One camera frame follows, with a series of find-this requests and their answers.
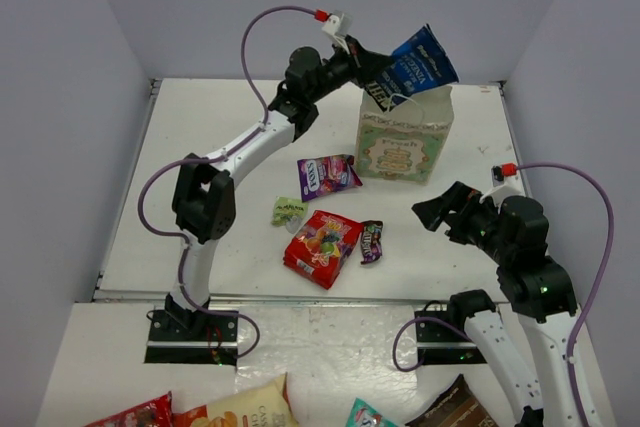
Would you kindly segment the blue kettle chips bag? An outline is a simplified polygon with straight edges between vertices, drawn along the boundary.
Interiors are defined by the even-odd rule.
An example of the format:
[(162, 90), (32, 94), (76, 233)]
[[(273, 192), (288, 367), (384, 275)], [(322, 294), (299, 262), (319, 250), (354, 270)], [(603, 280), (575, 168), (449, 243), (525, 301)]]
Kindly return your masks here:
[(382, 112), (390, 112), (414, 95), (457, 83), (459, 76), (429, 24), (396, 48), (392, 64), (364, 91)]

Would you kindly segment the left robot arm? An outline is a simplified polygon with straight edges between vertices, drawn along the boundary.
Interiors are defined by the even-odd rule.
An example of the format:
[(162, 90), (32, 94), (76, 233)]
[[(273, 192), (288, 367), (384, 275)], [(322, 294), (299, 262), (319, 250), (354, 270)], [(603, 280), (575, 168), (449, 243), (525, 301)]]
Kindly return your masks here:
[(235, 147), (184, 158), (172, 200), (184, 250), (165, 299), (167, 315), (182, 337), (197, 339), (207, 330), (213, 256), (235, 221), (236, 188), (270, 155), (307, 132), (319, 115), (318, 101), (349, 82), (366, 87), (392, 63), (391, 56), (368, 51), (353, 37), (327, 60), (312, 47), (300, 47), (289, 57), (266, 120)]

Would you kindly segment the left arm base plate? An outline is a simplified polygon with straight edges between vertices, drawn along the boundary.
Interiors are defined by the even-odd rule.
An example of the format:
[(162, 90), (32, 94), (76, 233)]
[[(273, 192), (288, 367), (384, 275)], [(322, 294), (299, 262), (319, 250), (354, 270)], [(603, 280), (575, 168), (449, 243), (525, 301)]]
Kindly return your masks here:
[(145, 364), (237, 366), (237, 323), (218, 316), (199, 318), (191, 330), (154, 309), (150, 322)]

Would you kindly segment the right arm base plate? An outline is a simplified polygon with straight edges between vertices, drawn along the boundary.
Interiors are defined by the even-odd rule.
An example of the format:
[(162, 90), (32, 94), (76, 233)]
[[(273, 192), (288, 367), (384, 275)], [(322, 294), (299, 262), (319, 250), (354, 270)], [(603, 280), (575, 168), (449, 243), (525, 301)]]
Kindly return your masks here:
[(474, 344), (438, 323), (419, 322), (415, 326), (415, 333), (418, 360), (424, 366), (486, 363)]

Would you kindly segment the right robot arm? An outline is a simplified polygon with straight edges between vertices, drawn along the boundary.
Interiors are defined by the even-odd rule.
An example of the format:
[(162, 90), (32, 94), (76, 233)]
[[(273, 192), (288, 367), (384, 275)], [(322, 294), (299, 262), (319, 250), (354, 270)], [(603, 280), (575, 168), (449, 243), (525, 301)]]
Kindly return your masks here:
[(501, 185), (483, 194), (461, 182), (413, 205), (429, 231), (446, 224), (450, 241), (472, 245), (497, 265), (500, 289), (526, 335), (527, 364), (501, 315), (481, 290), (454, 294), (443, 326), (469, 339), (493, 371), (519, 426), (601, 426), (576, 350), (581, 309), (568, 273), (547, 253), (542, 205)]

